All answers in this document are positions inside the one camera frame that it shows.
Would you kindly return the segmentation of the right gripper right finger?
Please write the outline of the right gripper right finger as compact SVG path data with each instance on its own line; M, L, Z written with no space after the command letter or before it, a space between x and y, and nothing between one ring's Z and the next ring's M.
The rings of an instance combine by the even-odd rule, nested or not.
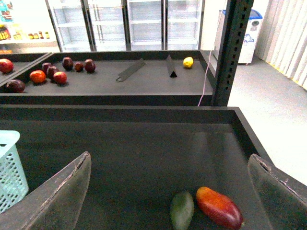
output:
M307 228L307 186L253 154L248 173L273 230Z

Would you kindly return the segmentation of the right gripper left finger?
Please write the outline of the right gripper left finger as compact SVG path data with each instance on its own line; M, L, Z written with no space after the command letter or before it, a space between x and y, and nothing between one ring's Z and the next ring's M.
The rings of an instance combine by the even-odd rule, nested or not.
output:
M82 153L0 215L2 230L72 230L91 174L91 155Z

